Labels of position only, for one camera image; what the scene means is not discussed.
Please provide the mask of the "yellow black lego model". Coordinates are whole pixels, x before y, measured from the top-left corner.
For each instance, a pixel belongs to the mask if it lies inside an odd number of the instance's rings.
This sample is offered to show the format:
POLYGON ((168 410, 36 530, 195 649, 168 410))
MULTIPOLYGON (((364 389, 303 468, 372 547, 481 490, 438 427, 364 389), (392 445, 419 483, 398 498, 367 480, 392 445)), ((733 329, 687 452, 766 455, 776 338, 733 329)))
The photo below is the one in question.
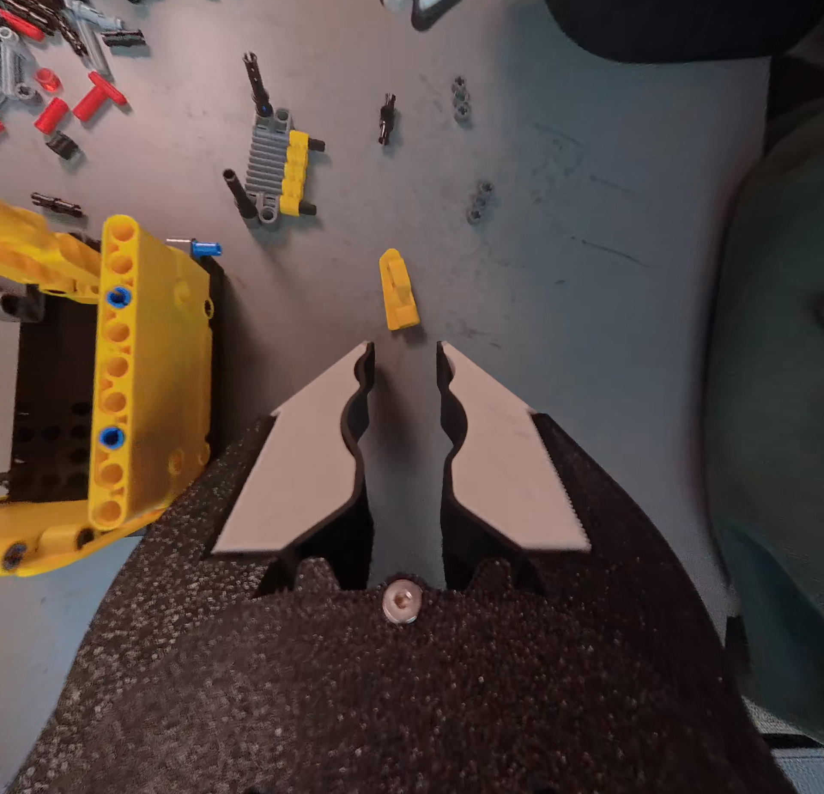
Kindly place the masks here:
POLYGON ((2 277, 96 309, 88 494, 2 501, 2 578, 78 562, 145 529, 209 461, 211 276, 135 219, 108 218, 100 252, 2 203, 2 277))

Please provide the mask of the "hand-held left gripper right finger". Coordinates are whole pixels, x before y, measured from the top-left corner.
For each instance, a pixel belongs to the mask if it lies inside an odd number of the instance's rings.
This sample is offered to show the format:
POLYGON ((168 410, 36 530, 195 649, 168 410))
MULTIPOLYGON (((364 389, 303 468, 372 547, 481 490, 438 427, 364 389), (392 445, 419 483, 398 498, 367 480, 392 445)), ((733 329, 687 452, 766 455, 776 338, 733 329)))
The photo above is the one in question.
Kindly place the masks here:
POLYGON ((536 423, 538 412, 446 341, 437 345, 440 422, 451 442, 440 528, 451 590, 487 560, 517 587, 543 592, 534 554, 582 555, 592 543, 536 423))

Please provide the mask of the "yellow lego bracket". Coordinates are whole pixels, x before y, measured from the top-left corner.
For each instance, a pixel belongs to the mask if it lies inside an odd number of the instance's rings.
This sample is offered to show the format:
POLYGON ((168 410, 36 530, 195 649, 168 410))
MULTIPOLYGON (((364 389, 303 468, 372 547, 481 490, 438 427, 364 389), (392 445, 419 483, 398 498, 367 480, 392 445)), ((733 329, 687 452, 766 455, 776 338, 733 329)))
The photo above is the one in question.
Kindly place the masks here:
POLYGON ((379 259, 379 272, 390 332, 417 326, 420 323, 406 263, 396 248, 389 248, 379 259))

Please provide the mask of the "pile of small lego pins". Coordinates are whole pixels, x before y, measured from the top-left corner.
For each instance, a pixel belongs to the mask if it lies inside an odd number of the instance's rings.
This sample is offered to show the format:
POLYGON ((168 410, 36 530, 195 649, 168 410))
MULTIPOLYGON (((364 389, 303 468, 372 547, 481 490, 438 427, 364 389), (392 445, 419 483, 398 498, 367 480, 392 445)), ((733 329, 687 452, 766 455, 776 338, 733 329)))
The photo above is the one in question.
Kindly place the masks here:
POLYGON ((2 0, 2 200, 91 229, 170 231, 230 212, 218 106, 245 85, 222 50, 240 0, 2 0))

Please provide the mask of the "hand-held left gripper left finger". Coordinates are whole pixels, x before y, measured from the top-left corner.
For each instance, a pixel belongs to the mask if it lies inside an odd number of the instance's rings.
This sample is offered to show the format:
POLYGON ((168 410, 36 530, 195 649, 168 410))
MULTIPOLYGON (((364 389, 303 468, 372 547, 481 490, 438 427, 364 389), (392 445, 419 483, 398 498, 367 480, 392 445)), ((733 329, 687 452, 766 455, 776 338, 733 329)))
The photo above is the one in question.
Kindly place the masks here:
POLYGON ((363 341, 272 411, 211 558, 267 562, 259 591, 293 589, 311 558, 330 565, 341 589, 367 587, 374 522, 358 441, 374 381, 375 345, 363 341))

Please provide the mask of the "grey yellow lego subassembly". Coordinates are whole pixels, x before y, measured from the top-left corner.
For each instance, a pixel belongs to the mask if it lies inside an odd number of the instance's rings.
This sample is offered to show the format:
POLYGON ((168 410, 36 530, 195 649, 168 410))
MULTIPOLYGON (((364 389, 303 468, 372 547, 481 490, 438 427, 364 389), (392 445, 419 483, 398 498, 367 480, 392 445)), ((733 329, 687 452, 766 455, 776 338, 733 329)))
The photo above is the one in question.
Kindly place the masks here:
POLYGON ((273 106, 264 86, 258 58, 248 52, 242 57, 254 102, 254 125, 241 180, 231 168, 223 180, 241 218, 271 227, 280 217, 309 217, 317 214, 305 197, 311 152, 324 152, 325 143, 294 128, 292 113, 273 106))

